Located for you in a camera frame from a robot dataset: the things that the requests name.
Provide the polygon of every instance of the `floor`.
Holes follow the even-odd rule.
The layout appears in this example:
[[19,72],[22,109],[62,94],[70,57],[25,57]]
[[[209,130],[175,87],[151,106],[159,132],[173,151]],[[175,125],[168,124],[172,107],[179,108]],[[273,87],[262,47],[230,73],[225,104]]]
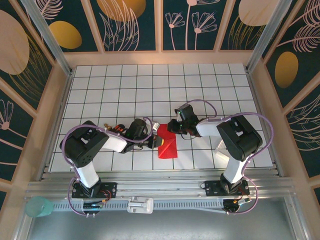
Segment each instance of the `floor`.
[[[161,124],[175,118],[174,109],[186,101],[204,99],[212,103],[218,117],[239,112],[257,112],[242,64],[146,64],[78,66],[63,114],[50,172],[69,172],[59,143],[72,127],[87,120],[103,127],[150,117]],[[209,105],[191,104],[200,118],[214,114]],[[266,144],[259,118],[246,116]],[[97,172],[137,170],[224,169],[228,162],[214,151],[221,139],[202,137],[184,140],[177,135],[178,158],[160,159],[157,150],[120,154],[101,151],[93,160]],[[249,168],[270,168],[266,150]]]

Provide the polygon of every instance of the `mounting plate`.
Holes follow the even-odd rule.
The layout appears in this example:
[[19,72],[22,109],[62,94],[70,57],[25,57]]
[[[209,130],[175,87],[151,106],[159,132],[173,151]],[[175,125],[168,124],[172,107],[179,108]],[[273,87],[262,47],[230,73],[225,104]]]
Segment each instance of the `mounting plate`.
[[[108,191],[111,193],[111,198],[114,199],[117,194],[117,183],[116,182],[102,182],[100,185],[100,190],[95,199],[105,199],[105,193],[102,191],[105,191],[108,194]],[[75,183],[73,185],[73,191],[71,197],[73,199],[89,199],[87,195],[85,195],[82,191],[82,188],[80,186],[80,183]]]
[[228,195],[226,191],[222,188],[220,180],[204,182],[204,189],[207,197],[241,196],[242,194],[250,195],[250,190],[247,181],[243,180],[239,188],[242,189],[244,194],[240,190],[238,190]]

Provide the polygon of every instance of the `wire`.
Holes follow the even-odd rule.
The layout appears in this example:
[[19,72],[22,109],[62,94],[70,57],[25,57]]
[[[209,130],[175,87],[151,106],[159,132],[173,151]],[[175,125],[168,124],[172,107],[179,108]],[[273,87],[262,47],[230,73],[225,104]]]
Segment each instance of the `wire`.
[[210,102],[203,99],[193,99],[193,100],[187,101],[186,103],[189,104],[193,102],[204,102],[205,104],[208,104],[210,107],[212,107],[214,110],[214,116],[212,116],[212,118],[215,118],[218,115],[216,108]]
[[184,138],[184,134],[183,133],[181,133],[181,137],[182,137],[183,140],[192,140],[192,139],[196,138],[196,137],[193,137],[193,138],[190,138],[190,139]]

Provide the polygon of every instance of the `black cable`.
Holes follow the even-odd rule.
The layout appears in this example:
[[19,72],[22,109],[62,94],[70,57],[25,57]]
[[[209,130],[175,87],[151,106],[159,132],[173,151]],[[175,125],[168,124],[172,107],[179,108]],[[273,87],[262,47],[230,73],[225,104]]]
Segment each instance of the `black cable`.
[[183,140],[192,140],[192,139],[196,138],[196,137],[194,137],[194,138],[186,139],[186,138],[184,138],[184,134],[183,133],[181,133],[181,137],[182,137]]

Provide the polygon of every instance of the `red object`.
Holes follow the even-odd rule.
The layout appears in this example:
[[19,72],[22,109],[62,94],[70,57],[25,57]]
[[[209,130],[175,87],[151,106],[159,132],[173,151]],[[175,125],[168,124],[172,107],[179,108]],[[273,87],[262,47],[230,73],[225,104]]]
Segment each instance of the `red object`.
[[178,151],[176,135],[167,130],[167,124],[160,124],[160,127],[157,130],[157,135],[164,140],[163,145],[158,147],[158,157],[160,159],[177,158]]

